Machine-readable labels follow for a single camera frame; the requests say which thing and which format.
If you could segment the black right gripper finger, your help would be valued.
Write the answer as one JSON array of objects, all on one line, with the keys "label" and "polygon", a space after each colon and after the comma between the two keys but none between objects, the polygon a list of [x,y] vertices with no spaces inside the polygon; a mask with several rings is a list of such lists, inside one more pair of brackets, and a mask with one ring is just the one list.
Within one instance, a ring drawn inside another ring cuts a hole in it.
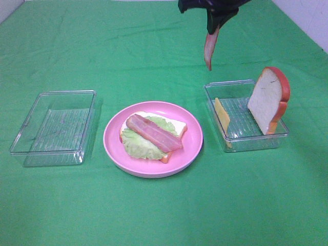
[{"label": "black right gripper finger", "polygon": [[212,35],[217,29],[220,29],[228,20],[238,13],[239,9],[233,10],[213,10],[207,9],[207,31]]}]

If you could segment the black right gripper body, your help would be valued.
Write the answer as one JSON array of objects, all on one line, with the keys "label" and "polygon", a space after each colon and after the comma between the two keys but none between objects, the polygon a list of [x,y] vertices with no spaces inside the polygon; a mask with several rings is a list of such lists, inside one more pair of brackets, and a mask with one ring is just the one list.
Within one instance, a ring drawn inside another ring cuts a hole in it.
[{"label": "black right gripper body", "polygon": [[250,0],[179,0],[178,9],[181,13],[193,8],[203,8],[214,10],[215,12],[230,11],[239,8],[249,1]]}]

